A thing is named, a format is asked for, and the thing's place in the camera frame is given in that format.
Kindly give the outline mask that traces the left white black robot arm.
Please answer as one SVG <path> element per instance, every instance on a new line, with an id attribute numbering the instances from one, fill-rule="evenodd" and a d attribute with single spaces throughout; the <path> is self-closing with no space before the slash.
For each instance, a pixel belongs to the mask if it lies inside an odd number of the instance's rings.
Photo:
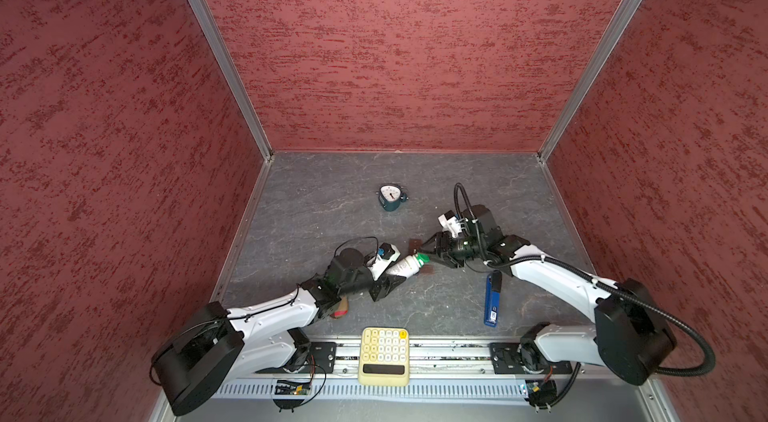
<path id="1" fill-rule="evenodd" d="M 213 301 L 193 314 L 152 356 L 150 379 L 162 387 L 176 416 L 212 398 L 225 383 L 265 370 L 327 375 L 331 356 L 318 355 L 305 328 L 341 309 L 346 296 L 368 291 L 386 297 L 425 263 L 382 244 L 371 256 L 347 247 L 322 274 L 288 294 L 256 305 L 225 308 Z"/>

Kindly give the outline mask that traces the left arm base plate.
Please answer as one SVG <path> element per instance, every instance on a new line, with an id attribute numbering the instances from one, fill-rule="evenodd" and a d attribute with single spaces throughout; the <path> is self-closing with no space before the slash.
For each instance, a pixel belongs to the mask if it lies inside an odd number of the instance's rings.
<path id="1" fill-rule="evenodd" d="M 338 344 L 335 342 L 313 341 L 306 345 L 299 355 L 279 368 L 267 368 L 258 374 L 331 374 L 334 371 Z"/>

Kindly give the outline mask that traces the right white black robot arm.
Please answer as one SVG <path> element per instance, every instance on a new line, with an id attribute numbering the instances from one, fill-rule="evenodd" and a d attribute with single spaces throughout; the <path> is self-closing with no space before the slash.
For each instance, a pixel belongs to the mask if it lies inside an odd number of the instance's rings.
<path id="1" fill-rule="evenodd" d="M 558 262 L 530 241 L 506 235 L 492 213 L 478 218 L 448 211 L 430 238 L 430 256 L 448 267 L 479 261 L 488 269 L 531 283 L 586 317 L 581 325 L 540 322 L 520 339 L 519 359 L 532 373 L 557 362 L 602 366 L 622 381 L 642 385 L 677 346 L 667 319 L 651 310 L 647 289 L 633 279 L 618 283 Z"/>

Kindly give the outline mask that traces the green cap white pill bottle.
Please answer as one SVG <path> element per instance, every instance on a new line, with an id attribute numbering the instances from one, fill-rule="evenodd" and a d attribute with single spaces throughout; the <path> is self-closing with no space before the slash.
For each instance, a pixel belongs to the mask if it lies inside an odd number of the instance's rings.
<path id="1" fill-rule="evenodd" d="M 421 263 L 414 255 L 408 255 L 389 267 L 385 271 L 385 274 L 399 275 L 409 278 L 419 272 L 420 266 Z"/>

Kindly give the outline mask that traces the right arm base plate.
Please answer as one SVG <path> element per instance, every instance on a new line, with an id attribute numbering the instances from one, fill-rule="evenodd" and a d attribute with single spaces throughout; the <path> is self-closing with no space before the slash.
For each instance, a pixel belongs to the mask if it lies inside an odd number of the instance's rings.
<path id="1" fill-rule="evenodd" d="M 522 355 L 517 342 L 492 342 L 489 344 L 490 361 L 495 375 L 569 375 L 573 372 L 570 362 L 547 362 L 543 359 Z"/>

